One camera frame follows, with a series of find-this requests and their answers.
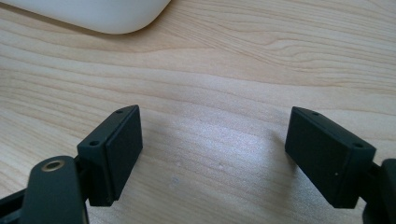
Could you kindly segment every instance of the white plastic device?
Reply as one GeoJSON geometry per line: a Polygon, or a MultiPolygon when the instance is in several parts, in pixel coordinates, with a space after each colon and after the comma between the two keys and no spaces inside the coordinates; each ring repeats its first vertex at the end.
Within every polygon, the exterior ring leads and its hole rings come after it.
{"type": "Polygon", "coordinates": [[[0,0],[59,21],[106,34],[126,34],[149,25],[170,0],[0,0]]]}

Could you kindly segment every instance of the small hole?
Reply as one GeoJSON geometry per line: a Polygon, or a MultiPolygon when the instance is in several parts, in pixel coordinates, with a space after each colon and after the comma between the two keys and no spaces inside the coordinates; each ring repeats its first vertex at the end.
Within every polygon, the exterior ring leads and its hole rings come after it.
{"type": "Polygon", "coordinates": [[[64,166],[64,161],[50,161],[49,163],[41,167],[41,170],[44,172],[52,172],[60,169],[63,166],[64,166]]]}
{"type": "Polygon", "coordinates": [[[354,147],[363,147],[363,145],[360,144],[360,143],[354,143],[353,146],[354,146],[354,147]]]}
{"type": "Polygon", "coordinates": [[[97,146],[97,145],[99,145],[99,141],[91,141],[90,142],[90,146],[91,147],[94,147],[94,146],[97,146]]]}
{"type": "Polygon", "coordinates": [[[53,168],[56,168],[57,166],[59,166],[61,163],[58,161],[52,162],[50,164],[46,165],[46,168],[49,170],[52,170],[53,168]]]}

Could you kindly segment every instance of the wood grain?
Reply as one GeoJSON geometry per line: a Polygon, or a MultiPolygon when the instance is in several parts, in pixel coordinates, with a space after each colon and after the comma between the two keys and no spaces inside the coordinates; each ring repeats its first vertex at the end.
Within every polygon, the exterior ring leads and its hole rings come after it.
{"type": "Polygon", "coordinates": [[[0,4],[0,197],[77,155],[140,105],[144,149],[91,223],[356,223],[284,152],[290,109],[317,110],[396,157],[396,2],[174,0],[103,35],[0,4]]]}

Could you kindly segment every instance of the metal grommet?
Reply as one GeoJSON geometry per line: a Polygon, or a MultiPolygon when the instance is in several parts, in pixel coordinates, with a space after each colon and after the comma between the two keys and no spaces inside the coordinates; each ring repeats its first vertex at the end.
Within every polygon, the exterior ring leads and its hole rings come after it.
{"type": "Polygon", "coordinates": [[[64,166],[64,161],[61,160],[49,161],[47,164],[41,167],[41,170],[44,172],[52,172],[61,169],[63,166],[64,166]]]}

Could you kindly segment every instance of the black plastic part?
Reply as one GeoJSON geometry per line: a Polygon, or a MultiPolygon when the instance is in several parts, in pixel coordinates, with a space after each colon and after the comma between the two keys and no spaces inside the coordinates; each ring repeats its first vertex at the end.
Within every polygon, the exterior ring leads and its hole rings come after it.
{"type": "Polygon", "coordinates": [[[120,198],[142,150],[139,106],[119,109],[78,144],[79,163],[90,170],[90,205],[111,206],[120,198]]]}
{"type": "Polygon", "coordinates": [[[315,111],[291,110],[286,152],[335,208],[354,208],[375,148],[315,111]]]}
{"type": "Polygon", "coordinates": [[[92,179],[91,179],[91,171],[88,169],[84,169],[81,166],[81,161],[80,161],[79,156],[75,157],[75,165],[76,165],[77,172],[78,172],[78,179],[79,179],[79,184],[81,187],[82,200],[85,202],[88,199],[89,193],[93,189],[92,179]]]}
{"type": "Polygon", "coordinates": [[[0,200],[0,224],[18,223],[21,217],[25,189],[0,200]]]}
{"type": "Polygon", "coordinates": [[[88,223],[73,158],[50,158],[32,169],[20,223],[88,223]]]}
{"type": "Polygon", "coordinates": [[[377,210],[370,204],[366,204],[362,214],[363,224],[390,224],[386,210],[377,210]]]}
{"type": "Polygon", "coordinates": [[[396,159],[382,162],[378,186],[388,211],[389,222],[396,224],[396,159]]]}
{"type": "Polygon", "coordinates": [[[358,193],[366,201],[370,204],[370,210],[373,211],[385,211],[385,205],[380,197],[380,189],[378,186],[378,174],[380,172],[380,167],[372,163],[370,169],[360,176],[359,185],[358,185],[358,193]]]}

